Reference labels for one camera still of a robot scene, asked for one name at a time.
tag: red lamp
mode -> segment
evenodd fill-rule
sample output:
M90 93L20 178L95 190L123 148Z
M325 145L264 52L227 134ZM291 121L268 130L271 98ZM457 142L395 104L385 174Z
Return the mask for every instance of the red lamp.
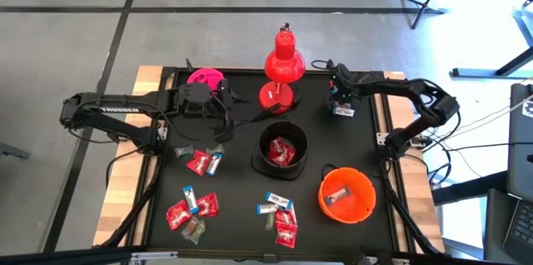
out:
M268 109L279 103L281 106L273 111L284 113L294 103L294 92L287 85L300 79L306 71L303 56L296 50L296 38L285 23L276 35L274 50L265 61L265 74L272 82L268 82L259 91L259 103Z

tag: gray floor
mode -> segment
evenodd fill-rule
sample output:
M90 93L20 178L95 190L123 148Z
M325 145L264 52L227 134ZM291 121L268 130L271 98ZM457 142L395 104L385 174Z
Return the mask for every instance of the gray floor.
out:
M122 6L125 0L0 0L0 6ZM106 93L129 93L139 65L260 68L283 22L291 23L307 62L333 58L351 69L406 72L430 78L457 95L463 122L508 103L509 82L452 81L454 67L498 68L527 48L511 16L510 0L435 0L450 8L427 16L417 30L406 15L346 14L131 14ZM400 0L134 0L134 6L304 6L397 8ZM0 141L32 152L27 161L0 157L0 254L38 250L75 139L61 128L61 101L92 91L107 58L118 14L0 13ZM498 132L450 145L506 141ZM94 138L104 139L101 133ZM105 165L116 146L91 144L58 249L88 248L105 193ZM466 158L480 173L505 166L505 150ZM441 156L430 155L434 166ZM459 157L456 181L475 178Z

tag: orange bowl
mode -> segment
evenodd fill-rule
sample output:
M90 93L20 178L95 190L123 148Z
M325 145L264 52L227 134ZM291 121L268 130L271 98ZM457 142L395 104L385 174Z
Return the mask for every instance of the orange bowl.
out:
M350 195L334 202L326 203L326 196L343 187L348 187ZM318 204L330 218L341 223L359 223L367 219L376 206L376 191L366 175L350 167L340 167L329 172L318 190Z

